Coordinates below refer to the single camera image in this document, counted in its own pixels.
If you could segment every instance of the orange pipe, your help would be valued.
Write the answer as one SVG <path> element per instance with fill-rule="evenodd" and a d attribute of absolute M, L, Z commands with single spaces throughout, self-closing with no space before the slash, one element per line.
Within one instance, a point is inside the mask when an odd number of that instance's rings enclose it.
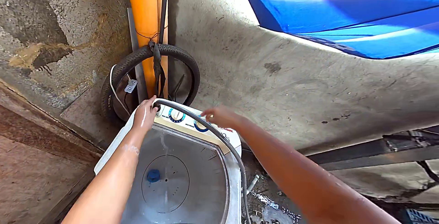
<path fill-rule="evenodd" d="M 134 25 L 137 31 L 139 47 L 145 46 L 150 41 L 158 41 L 158 12 L 157 0 L 130 0 L 133 10 Z M 153 58 L 145 59 L 142 62 L 145 74 L 146 89 L 148 97 L 157 94 L 155 92 L 155 75 L 153 69 Z"/>

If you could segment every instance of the program knob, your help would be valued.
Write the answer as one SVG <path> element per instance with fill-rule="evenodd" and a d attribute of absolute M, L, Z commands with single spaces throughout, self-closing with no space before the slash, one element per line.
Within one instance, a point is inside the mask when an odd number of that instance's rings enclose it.
<path fill-rule="evenodd" d="M 195 120 L 194 120 L 194 126 L 195 126 L 195 128 L 196 128 L 198 131 L 200 131 L 200 132 L 206 132 L 206 131 L 209 130 L 209 129 L 207 129 L 204 125 L 202 125 L 200 122 L 195 121 Z"/>
<path fill-rule="evenodd" d="M 186 117 L 186 115 L 184 113 L 182 113 L 181 111 L 178 111 L 175 109 L 169 110 L 169 119 L 172 122 L 179 123 L 179 122 L 183 121 L 185 117 Z"/>

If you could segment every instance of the black strap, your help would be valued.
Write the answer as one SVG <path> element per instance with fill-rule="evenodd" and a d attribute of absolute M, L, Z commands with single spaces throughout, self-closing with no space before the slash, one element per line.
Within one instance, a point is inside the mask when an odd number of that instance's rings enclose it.
<path fill-rule="evenodd" d="M 155 76 L 155 92 L 159 98 L 163 98 L 164 96 L 163 89 L 165 87 L 166 76 L 165 76 L 165 71 L 163 70 L 161 64 L 162 56 L 160 55 L 160 51 L 158 50 L 158 46 L 156 45 L 157 44 L 152 40 L 148 42 L 148 47 L 152 51 L 152 55 L 154 59 L 153 69 Z"/>

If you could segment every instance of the human arm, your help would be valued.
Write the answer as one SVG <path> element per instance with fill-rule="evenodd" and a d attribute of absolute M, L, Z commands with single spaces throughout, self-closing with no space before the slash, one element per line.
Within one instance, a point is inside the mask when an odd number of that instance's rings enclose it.
<path fill-rule="evenodd" d="M 157 108 L 155 96 L 136 110 L 133 127 L 102 170 L 75 202 L 62 224 L 118 224 L 133 185 L 139 151 L 151 129 Z"/>
<path fill-rule="evenodd" d="M 391 215 L 348 187 L 286 143 L 226 107 L 201 116 L 221 128 L 236 130 L 279 188 L 301 209 L 309 223 L 397 224 Z"/>

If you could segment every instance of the gray hose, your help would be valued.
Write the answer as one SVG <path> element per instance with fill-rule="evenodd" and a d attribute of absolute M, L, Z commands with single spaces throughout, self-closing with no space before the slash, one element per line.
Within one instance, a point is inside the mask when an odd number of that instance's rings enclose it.
<path fill-rule="evenodd" d="M 242 163 L 241 157 L 239 156 L 238 152 L 236 152 L 236 150 L 232 146 L 232 144 L 230 144 L 230 142 L 226 138 L 224 138 L 221 135 L 221 133 L 217 129 L 215 129 L 211 124 L 209 124 L 208 122 L 206 122 L 206 120 L 202 119 L 201 117 L 194 114 L 193 112 L 191 112 L 187 109 L 184 109 L 183 107 L 176 105 L 172 102 L 166 101 L 166 100 L 157 100 L 154 103 L 154 106 L 156 106 L 157 104 L 162 104 L 162 105 L 168 106 L 170 108 L 176 109 L 176 110 L 181 111 L 184 114 L 188 115 L 189 117 L 195 119 L 200 124 L 202 124 L 204 127 L 209 129 L 213 134 L 215 134 L 215 136 L 217 136 L 230 149 L 230 152 L 233 154 L 236 161 L 238 161 L 239 169 L 241 170 L 241 184 L 242 184 L 242 188 L 243 188 L 242 198 L 244 201 L 245 219 L 247 220 L 247 224 L 251 224 L 250 215 L 249 215 L 249 207 L 248 207 L 248 203 L 247 203 L 247 195 L 246 195 L 247 178 L 245 176 L 245 167 L 244 167 L 244 164 Z"/>

